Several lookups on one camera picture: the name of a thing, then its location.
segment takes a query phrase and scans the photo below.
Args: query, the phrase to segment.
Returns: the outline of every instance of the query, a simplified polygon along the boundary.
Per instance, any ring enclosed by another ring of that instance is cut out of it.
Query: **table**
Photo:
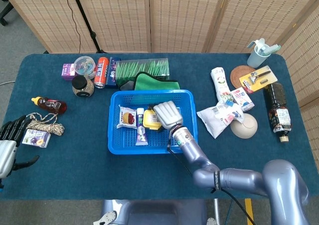
[[[67,102],[68,109],[59,116],[64,134],[52,135],[46,149],[22,145],[17,162],[35,155],[40,159],[31,167],[13,172],[3,180],[0,199],[193,199],[220,198],[193,185],[192,178],[170,154],[113,155],[107,149],[108,116],[111,95],[116,89],[96,89],[90,98],[78,98],[71,82],[61,79],[63,63],[72,63],[78,54],[33,54],[20,67],[4,121],[23,114],[46,111],[31,101],[43,96]],[[222,66],[230,89],[229,75],[233,68],[245,65],[248,54],[192,53],[132,53],[92,54],[96,62],[102,56],[117,56],[122,60],[168,58],[171,79],[178,80],[181,89],[194,95],[196,110],[217,103],[211,69]],[[284,59],[270,56],[267,63],[284,85],[293,129],[288,144],[279,143],[269,127],[262,91],[251,95],[255,107],[249,111],[258,122],[257,133],[251,139],[239,139],[230,127],[217,139],[208,133],[197,118],[199,145],[220,169],[227,167],[262,171],[272,159],[292,162],[304,178],[311,195],[319,194],[319,176],[311,153],[307,134],[298,108],[294,89]],[[256,197],[234,192],[237,197]]]

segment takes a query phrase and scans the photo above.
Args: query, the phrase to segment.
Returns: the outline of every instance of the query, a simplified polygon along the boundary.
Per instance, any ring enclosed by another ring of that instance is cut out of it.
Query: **cork coaster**
[[[231,84],[233,84],[233,86],[236,89],[242,87],[242,85],[240,84],[239,78],[249,73],[252,73],[255,70],[256,70],[255,68],[252,68],[250,66],[245,66],[245,65],[235,67],[230,73]]]

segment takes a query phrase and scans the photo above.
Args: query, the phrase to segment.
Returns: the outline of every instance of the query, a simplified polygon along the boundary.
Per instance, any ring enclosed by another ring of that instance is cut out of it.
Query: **soda can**
[[[94,78],[94,86],[96,88],[104,88],[106,83],[106,75],[108,73],[109,59],[101,57],[97,64],[96,75]]]

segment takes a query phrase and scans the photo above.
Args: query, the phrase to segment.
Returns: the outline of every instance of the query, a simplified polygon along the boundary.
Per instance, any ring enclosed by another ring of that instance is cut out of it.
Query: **white plastic bag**
[[[204,122],[208,132],[216,139],[221,132],[235,119],[244,122],[244,113],[237,103],[227,101],[218,102],[215,107],[206,108],[197,112]]]

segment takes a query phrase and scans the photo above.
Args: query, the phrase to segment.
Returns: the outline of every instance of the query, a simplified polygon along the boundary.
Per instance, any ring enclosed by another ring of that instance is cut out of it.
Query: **sauce bottle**
[[[57,100],[51,100],[47,97],[36,97],[31,99],[35,105],[54,114],[63,114],[66,111],[66,103]]]
[[[283,85],[272,83],[264,88],[264,97],[268,110],[269,124],[280,142],[288,142],[291,131],[291,120],[286,108],[286,97]]]

